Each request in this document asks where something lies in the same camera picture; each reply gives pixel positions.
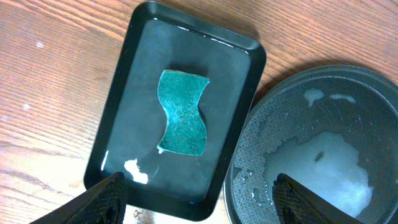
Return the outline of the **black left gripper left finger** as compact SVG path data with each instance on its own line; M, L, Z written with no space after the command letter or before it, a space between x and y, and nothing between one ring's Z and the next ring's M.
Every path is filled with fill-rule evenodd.
M122 224L127 205L124 174L117 172L33 224Z

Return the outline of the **green yellow sponge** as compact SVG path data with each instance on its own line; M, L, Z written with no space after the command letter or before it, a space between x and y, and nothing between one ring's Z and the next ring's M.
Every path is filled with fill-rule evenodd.
M157 97L167 123L157 148L187 156L201 156L206 148L207 131L198 103L210 79L176 70L164 70Z

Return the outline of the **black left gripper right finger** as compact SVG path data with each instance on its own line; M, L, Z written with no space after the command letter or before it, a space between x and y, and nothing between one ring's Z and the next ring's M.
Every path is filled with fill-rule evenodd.
M287 174L277 176L272 199L283 224L362 224Z

